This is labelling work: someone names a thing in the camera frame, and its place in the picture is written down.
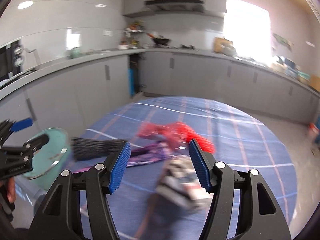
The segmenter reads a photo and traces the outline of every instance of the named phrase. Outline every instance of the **human hand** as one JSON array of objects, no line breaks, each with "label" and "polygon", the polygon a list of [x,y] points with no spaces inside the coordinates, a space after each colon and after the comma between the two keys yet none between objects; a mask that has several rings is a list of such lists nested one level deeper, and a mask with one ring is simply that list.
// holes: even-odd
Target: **human hand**
[{"label": "human hand", "polygon": [[4,184],[6,184],[7,188],[7,198],[10,203],[13,203],[16,201],[17,195],[16,195],[16,184],[14,181],[14,177],[9,178],[7,181],[1,180],[0,181],[0,187],[2,187]]}]

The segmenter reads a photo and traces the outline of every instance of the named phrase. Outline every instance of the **range hood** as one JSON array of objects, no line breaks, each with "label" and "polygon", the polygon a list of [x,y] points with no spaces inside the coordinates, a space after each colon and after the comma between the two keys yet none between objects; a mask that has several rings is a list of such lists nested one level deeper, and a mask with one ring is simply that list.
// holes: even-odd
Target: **range hood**
[{"label": "range hood", "polygon": [[153,12],[203,13],[204,0],[149,0],[145,5]]}]

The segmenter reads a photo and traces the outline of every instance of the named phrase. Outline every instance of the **countertop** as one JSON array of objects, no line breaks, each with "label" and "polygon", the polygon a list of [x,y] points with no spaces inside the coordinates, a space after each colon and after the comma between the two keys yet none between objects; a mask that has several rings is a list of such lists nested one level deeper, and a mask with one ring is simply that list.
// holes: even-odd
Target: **countertop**
[{"label": "countertop", "polygon": [[107,57],[116,57],[116,56],[121,56],[121,55],[129,55],[129,54],[138,54],[138,53],[143,53],[143,52],[171,52],[171,53],[183,53],[183,54],[190,54],[190,55],[199,55],[199,56],[206,56],[206,57],[215,57],[215,58],[221,58],[221,59],[226,59],[226,60],[230,60],[232,62],[237,62],[237,63],[241,63],[241,64],[245,64],[251,67],[256,67],[259,68],[261,70],[267,71],[269,73],[272,73],[274,75],[277,76],[281,76],[282,78],[285,78],[287,80],[289,80],[292,83],[298,84],[301,87],[305,88],[306,90],[309,90],[311,93],[317,95],[318,97],[320,97],[319,93],[315,92],[313,89],[311,89],[310,87],[300,83],[298,80],[291,78],[290,76],[287,76],[284,73],[279,73],[276,72],[268,67],[263,66],[262,64],[257,64],[254,62],[250,62],[247,60],[242,60],[239,58],[235,58],[235,57],[230,57],[230,56],[226,56],[224,54],[219,54],[219,53],[213,53],[211,51],[205,51],[205,50],[191,50],[191,49],[161,49],[161,48],[153,48],[153,49],[129,49],[129,50],[114,50],[114,51],[108,51],[108,52],[104,52],[104,53],[96,53],[93,55],[87,55],[87,56],[82,56],[82,57],[78,57],[78,58],[74,58],[74,59],[69,59],[63,62],[59,62],[59,63],[55,63],[52,62],[52,64],[48,64],[46,67],[41,68],[37,71],[31,72],[30,74],[26,75],[26,72],[30,71],[30,70],[26,70],[22,73],[19,73],[18,75],[8,79],[7,82],[10,82],[9,85],[7,85],[6,87],[0,89],[0,100],[3,99],[4,97],[6,97],[7,95],[9,95],[10,93],[14,92],[15,90],[27,85],[28,83],[39,79],[43,76],[49,75],[53,72],[74,66],[74,65],[78,65],[81,63],[85,63],[85,62],[89,62],[89,61],[93,61],[93,60],[97,60],[97,59],[102,59],[102,58],[107,58]]}]

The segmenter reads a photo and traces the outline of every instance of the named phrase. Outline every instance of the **plaid tablecloth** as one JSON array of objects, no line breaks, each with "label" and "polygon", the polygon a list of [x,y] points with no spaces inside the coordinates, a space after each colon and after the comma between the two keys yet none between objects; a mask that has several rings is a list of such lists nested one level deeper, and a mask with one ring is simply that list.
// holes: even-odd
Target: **plaid tablecloth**
[{"label": "plaid tablecloth", "polygon": [[[130,103],[106,114],[86,129],[83,137],[98,140],[121,138],[127,139],[132,148],[146,146],[152,141],[135,136],[143,121],[157,124],[185,122],[214,143],[217,160],[240,171],[257,168],[276,196],[287,222],[290,222],[297,194],[295,169],[285,146],[263,123],[216,101],[161,97]],[[177,154],[188,155],[188,151],[181,149]],[[67,168],[73,172],[79,171],[103,160],[104,158],[100,158],[77,163],[69,160]],[[110,210],[121,239],[147,239],[145,233],[150,230],[159,232],[149,234],[153,237],[156,235],[157,239],[199,238],[207,210],[187,213],[165,199],[150,198],[155,192],[163,163],[128,167],[119,189],[108,196]],[[85,236],[90,238],[84,193],[81,194],[81,205]],[[228,237],[235,234],[238,209],[239,191],[236,190]]]}]

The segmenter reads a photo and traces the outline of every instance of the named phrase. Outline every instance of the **green container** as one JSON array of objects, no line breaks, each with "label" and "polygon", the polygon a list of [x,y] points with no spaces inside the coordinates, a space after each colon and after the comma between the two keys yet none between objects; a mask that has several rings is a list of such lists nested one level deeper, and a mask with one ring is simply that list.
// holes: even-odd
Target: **green container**
[{"label": "green container", "polygon": [[68,133],[60,128],[43,130],[33,138],[44,133],[49,136],[49,142],[35,152],[32,158],[33,170],[23,176],[40,188],[49,190],[70,154],[70,143]]}]

